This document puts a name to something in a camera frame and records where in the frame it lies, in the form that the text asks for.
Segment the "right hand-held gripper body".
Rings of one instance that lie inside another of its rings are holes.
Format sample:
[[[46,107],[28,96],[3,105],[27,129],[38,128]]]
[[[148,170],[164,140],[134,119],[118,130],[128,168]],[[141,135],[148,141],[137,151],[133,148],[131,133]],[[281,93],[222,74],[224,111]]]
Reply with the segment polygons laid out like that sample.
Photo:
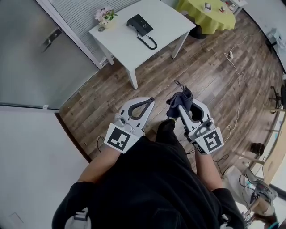
[[[224,145],[219,127],[214,124],[214,119],[209,118],[198,127],[191,130],[185,128],[187,140],[200,154],[211,154]]]

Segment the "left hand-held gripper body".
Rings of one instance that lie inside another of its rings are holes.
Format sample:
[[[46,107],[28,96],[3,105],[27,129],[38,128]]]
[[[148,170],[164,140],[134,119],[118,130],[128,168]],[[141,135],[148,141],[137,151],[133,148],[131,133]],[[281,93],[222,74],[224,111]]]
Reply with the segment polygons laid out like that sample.
[[[144,134],[141,122],[115,114],[105,136],[104,144],[126,153]]]

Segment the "dark blue cloth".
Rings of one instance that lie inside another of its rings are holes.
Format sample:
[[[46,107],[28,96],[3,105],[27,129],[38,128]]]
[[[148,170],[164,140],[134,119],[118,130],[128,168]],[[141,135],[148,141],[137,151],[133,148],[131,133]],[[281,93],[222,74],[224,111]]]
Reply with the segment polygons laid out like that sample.
[[[174,83],[180,86],[182,91],[174,93],[174,95],[166,101],[166,103],[169,105],[169,109],[166,113],[168,118],[180,117],[178,110],[179,105],[181,105],[187,112],[190,112],[191,105],[193,103],[193,94],[187,88],[187,86],[181,84],[178,80],[174,80]]]

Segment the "black desk telephone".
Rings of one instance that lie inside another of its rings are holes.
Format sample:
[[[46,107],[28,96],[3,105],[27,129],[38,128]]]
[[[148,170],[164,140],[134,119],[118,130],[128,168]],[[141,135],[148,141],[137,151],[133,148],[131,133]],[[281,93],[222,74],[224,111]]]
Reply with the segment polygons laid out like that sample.
[[[153,30],[153,28],[143,19],[140,14],[130,18],[126,23],[126,26],[132,26],[141,36],[145,36]]]

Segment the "person's right forearm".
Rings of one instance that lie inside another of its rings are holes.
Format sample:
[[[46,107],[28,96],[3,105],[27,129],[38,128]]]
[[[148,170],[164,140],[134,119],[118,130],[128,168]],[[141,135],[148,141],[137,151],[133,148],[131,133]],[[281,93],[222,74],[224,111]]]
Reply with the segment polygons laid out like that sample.
[[[210,191],[223,188],[223,182],[210,154],[201,154],[196,149],[195,161],[197,176]]]

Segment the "person's left forearm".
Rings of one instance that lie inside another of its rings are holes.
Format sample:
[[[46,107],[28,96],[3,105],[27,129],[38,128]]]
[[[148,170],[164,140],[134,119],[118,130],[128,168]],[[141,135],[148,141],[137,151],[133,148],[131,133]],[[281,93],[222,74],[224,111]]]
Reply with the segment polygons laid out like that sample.
[[[115,165],[122,153],[110,146],[102,151],[89,163],[80,175],[78,182],[97,183]]]

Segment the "black waste bin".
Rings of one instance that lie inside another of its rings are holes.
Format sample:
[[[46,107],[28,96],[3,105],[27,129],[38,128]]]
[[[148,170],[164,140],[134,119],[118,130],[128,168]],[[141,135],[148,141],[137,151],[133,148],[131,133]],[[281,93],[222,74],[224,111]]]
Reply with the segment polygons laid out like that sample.
[[[262,156],[265,150],[265,145],[263,143],[252,143],[250,147],[250,152]]]

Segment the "person's black clothing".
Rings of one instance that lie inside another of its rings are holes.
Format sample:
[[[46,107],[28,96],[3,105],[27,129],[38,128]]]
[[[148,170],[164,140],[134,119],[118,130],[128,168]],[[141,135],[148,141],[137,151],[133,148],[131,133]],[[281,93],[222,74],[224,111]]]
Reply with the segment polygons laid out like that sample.
[[[141,137],[99,182],[74,183],[51,228],[245,229],[231,192],[210,191],[192,170],[175,124],[163,121],[155,141]]]

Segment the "light wooden desk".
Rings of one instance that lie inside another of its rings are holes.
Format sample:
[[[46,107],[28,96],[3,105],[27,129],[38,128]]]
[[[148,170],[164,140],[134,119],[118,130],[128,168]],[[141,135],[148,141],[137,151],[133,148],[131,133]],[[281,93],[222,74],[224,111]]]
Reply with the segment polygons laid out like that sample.
[[[265,161],[248,157],[244,155],[244,153],[236,153],[236,155],[262,165],[263,181],[270,185],[286,155],[286,110],[274,108],[265,108],[264,110],[276,111],[279,114],[283,114],[283,120],[279,130],[270,130],[272,133],[277,133],[277,137]]]

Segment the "white square table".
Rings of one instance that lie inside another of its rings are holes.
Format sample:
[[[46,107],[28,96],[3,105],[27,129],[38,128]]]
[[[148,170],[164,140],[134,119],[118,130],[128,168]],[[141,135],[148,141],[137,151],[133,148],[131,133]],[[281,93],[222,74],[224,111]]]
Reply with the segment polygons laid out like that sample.
[[[171,55],[174,59],[189,32],[195,28],[194,23],[160,0],[141,0],[117,14],[116,22],[111,28],[98,32],[100,25],[97,25],[89,33],[110,64],[116,58],[125,67],[134,89],[138,87],[135,69],[161,49],[177,41]],[[145,36],[141,36],[132,26],[126,26],[127,21],[137,14],[153,28]]]

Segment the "round table with green tablecloth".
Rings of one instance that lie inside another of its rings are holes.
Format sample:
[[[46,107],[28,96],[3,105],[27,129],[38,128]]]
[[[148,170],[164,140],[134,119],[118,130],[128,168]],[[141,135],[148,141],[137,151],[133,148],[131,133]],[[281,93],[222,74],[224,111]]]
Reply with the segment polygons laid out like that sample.
[[[211,11],[204,10],[204,3],[211,4]],[[187,12],[194,18],[195,24],[202,29],[202,34],[214,34],[217,30],[234,29],[236,18],[232,11],[221,0],[178,0],[176,10],[180,13]]]

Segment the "pink flowers in cream pot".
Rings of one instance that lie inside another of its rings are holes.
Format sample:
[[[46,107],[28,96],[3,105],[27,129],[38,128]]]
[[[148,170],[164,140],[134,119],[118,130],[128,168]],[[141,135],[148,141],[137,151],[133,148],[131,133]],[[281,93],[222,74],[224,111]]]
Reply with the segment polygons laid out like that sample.
[[[94,18],[95,20],[98,21],[101,27],[104,27],[105,29],[109,29],[115,24],[116,22],[115,18],[117,16],[118,15],[114,12],[113,8],[105,7],[105,8],[97,10]]]

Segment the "white window blinds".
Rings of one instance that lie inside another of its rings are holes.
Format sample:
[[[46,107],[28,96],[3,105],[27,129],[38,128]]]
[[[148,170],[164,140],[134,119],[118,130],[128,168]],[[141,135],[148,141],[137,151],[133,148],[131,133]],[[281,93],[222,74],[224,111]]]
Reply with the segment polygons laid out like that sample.
[[[96,11],[106,6],[104,0],[49,0],[81,42],[100,64],[106,57],[89,31],[98,25]]]

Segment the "frosted glass door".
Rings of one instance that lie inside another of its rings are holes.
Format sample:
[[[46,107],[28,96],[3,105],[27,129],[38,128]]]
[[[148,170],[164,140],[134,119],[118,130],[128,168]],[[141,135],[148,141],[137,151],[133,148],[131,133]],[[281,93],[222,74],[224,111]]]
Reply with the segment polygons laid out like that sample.
[[[59,109],[97,66],[35,0],[0,0],[0,105]]]

